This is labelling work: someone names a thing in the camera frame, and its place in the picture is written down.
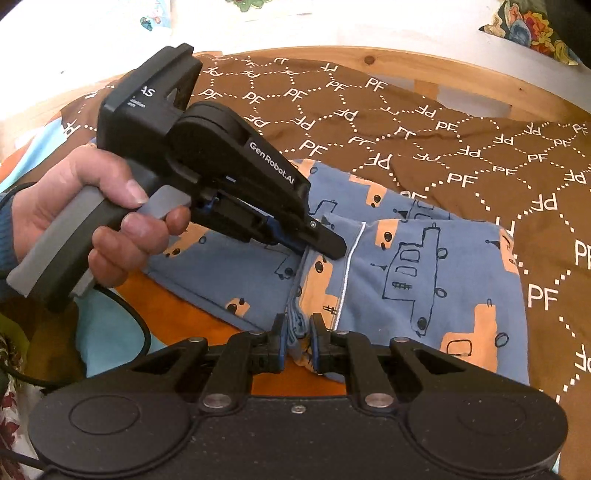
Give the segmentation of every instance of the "wooden bed frame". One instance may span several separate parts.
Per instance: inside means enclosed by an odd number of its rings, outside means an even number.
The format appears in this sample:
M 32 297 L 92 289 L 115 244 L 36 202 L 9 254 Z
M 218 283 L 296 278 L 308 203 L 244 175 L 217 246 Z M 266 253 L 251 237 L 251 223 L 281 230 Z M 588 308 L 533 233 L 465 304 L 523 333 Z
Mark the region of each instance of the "wooden bed frame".
M 222 56 L 220 51 L 198 54 Z M 421 53 L 373 47 L 319 46 L 272 48 L 243 54 L 273 59 L 320 60 L 370 75 L 413 80 L 414 91 L 431 99 L 437 98 L 440 86 L 452 87 L 509 105 L 509 118 L 514 120 L 583 122 L 591 119 L 591 113 L 523 80 L 461 61 Z M 7 158 L 15 150 L 16 139 L 45 125 L 64 105 L 87 92 L 103 88 L 119 77 L 62 93 L 0 122 L 0 158 Z

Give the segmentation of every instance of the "metal pin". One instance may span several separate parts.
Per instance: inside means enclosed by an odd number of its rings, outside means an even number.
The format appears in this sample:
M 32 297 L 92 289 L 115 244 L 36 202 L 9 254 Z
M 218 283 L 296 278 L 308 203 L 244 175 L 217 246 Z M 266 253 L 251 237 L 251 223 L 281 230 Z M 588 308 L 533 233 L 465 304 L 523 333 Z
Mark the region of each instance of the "metal pin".
M 387 408 L 394 403 L 394 398 L 387 393 L 370 393 L 365 397 L 365 403 L 372 408 Z
M 207 408 L 220 410 L 227 408 L 232 403 L 232 399 L 223 393 L 211 393 L 203 399 L 203 405 Z

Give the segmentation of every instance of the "cartoon car print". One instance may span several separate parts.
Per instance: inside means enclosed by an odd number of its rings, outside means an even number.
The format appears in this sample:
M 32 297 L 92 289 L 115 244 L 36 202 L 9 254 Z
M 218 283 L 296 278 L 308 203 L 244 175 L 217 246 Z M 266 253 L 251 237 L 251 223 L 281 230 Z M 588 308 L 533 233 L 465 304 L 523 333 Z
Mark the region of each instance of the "cartoon car print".
M 326 293 L 332 271 L 332 264 L 324 255 L 318 255 L 304 279 L 300 295 L 302 314 L 310 318 L 313 313 L 320 313 L 329 330 L 332 330 L 335 323 L 339 304 L 338 297 Z
M 486 240 L 487 244 L 496 246 L 501 252 L 501 260 L 503 261 L 503 267 L 508 272 L 519 275 L 519 269 L 513 256 L 513 237 L 509 235 L 504 228 L 499 228 L 499 239 L 498 240 Z
M 410 210 L 393 209 L 393 211 L 406 220 L 426 220 L 433 219 L 435 207 L 428 203 L 421 202 L 420 200 L 415 200 L 411 205 Z
M 226 303 L 226 310 L 240 318 L 244 317 L 250 307 L 251 306 L 242 297 L 232 299 Z
M 290 280 L 295 274 L 296 269 L 300 264 L 300 260 L 295 253 L 289 248 L 277 244 L 277 245 L 265 245 L 265 250 L 273 252 L 273 257 L 278 257 L 277 261 L 280 262 L 278 267 L 275 269 L 275 275 L 280 280 Z
M 311 158 L 304 158 L 299 163 L 293 160 L 290 160 L 290 162 L 307 179 L 310 178 L 310 175 L 313 175 L 318 171 L 318 167 L 314 165 L 316 163 L 316 160 L 312 160 Z
M 472 333 L 447 332 L 440 350 L 456 356 L 472 365 L 496 373 L 498 349 L 509 342 L 509 336 L 496 331 L 496 308 L 488 299 L 474 307 L 474 331 Z
M 351 175 L 349 177 L 349 181 L 369 186 L 368 195 L 365 199 L 365 204 L 370 205 L 373 208 L 379 207 L 380 203 L 382 203 L 382 200 L 386 196 L 386 192 L 388 191 L 386 187 L 380 185 L 379 183 L 375 183 L 374 181 L 370 180 L 365 180 L 355 175 Z
M 435 297 L 447 297 L 447 292 L 437 286 L 437 263 L 447 258 L 447 249 L 439 247 L 440 232 L 433 223 L 423 229 L 420 244 L 400 242 L 382 294 L 385 300 L 411 303 L 410 323 L 419 338 L 426 335 L 431 323 Z
M 392 246 L 392 241 L 396 236 L 396 230 L 398 230 L 397 218 L 384 219 L 378 221 L 378 228 L 375 234 L 375 244 L 382 250 L 386 250 Z
M 314 210 L 310 211 L 310 215 L 314 218 L 326 215 L 327 213 L 333 213 L 335 211 L 338 202 L 335 200 L 321 200 Z
M 209 228 L 190 223 L 187 229 L 181 233 L 179 239 L 163 252 L 164 256 L 176 257 L 196 243 L 204 244 L 207 242 L 207 232 L 209 232 Z

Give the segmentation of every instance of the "white wall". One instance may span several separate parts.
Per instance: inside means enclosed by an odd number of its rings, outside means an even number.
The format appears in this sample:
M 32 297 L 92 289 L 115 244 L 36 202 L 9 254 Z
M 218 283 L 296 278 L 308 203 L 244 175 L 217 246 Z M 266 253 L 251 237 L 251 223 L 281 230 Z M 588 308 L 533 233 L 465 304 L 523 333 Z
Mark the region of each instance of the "white wall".
M 181 42 L 224 53 L 334 44 L 417 51 L 513 75 L 591 112 L 591 70 L 478 31 L 499 0 L 272 0 L 246 14 L 225 0 L 173 0 L 171 37 L 139 26 L 145 1 L 23 0 L 0 21 L 0 118 Z

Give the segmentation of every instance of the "gripper handle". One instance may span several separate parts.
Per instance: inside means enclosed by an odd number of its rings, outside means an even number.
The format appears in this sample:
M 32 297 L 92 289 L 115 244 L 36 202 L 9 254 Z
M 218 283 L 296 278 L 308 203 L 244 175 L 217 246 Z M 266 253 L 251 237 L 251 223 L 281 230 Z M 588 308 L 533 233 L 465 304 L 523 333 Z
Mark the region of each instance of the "gripper handle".
M 149 196 L 156 191 L 160 194 L 160 201 L 153 201 L 158 197 L 154 195 L 141 213 L 163 218 L 178 205 L 190 205 L 188 195 L 168 186 L 159 189 L 160 180 L 149 170 L 136 164 L 132 171 Z M 73 297 L 84 295 L 94 285 L 88 268 L 94 231 L 100 226 L 119 230 L 130 211 L 105 199 L 97 187 L 83 187 L 10 272 L 8 285 L 50 311 L 62 312 Z

